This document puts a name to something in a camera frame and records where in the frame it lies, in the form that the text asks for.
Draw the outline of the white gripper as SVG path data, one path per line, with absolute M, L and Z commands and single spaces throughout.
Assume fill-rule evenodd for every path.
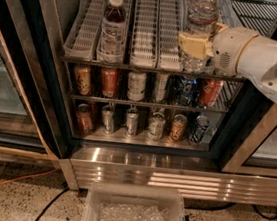
M 217 35 L 214 36 L 213 45 L 207 38 L 180 32 L 178 34 L 179 48 L 191 57 L 199 60 L 213 57 L 216 69 L 228 76 L 237 74 L 237 63 L 241 52 L 253 38 L 260 35 L 256 30 L 249 28 L 231 27 L 224 23 L 215 25 Z

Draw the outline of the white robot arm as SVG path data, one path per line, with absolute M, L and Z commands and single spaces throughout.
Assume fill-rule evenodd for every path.
M 183 52 L 194 58 L 213 58 L 216 69 L 228 76 L 247 78 L 277 104 L 277 41 L 250 28 L 226 25 L 210 41 L 184 31 L 178 37 Z

